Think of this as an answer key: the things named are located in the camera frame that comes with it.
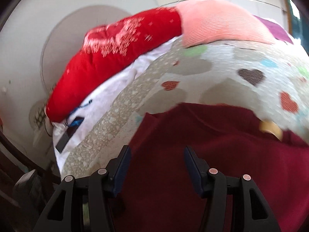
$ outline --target speckled beige fabric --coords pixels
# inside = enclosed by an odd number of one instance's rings
[[[146,112],[164,112],[180,102],[245,107],[308,140],[309,58],[283,44],[217,41],[184,49],[175,41],[120,93],[70,153],[61,176],[83,177],[105,167]]]

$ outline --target yellow object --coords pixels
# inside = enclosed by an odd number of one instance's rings
[[[278,125],[272,121],[265,120],[260,122],[260,131],[262,133],[271,133],[276,136],[280,141],[283,137],[283,131],[278,127]]]

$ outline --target peach cushion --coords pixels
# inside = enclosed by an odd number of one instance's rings
[[[245,9],[224,0],[187,0],[176,6],[182,27],[182,45],[190,47],[217,40],[274,44],[267,27]]]

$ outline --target purple fabric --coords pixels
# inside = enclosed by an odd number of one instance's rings
[[[293,44],[287,32],[279,24],[260,18],[258,16],[255,16],[255,17],[259,19],[269,29],[269,31],[271,32],[271,34],[273,35],[275,39],[278,39],[281,41],[287,41],[288,43]]]

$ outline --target blue gripper pad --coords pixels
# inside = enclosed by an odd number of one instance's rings
[[[205,187],[208,183],[207,171],[209,166],[205,160],[197,157],[196,153],[191,147],[184,149],[184,162],[189,172],[191,182],[195,192],[201,197],[205,196]]]
[[[121,192],[123,182],[130,165],[131,149],[129,146],[123,146],[119,155],[115,159],[111,159],[106,166],[106,170],[109,172],[109,189],[110,194],[116,197]]]

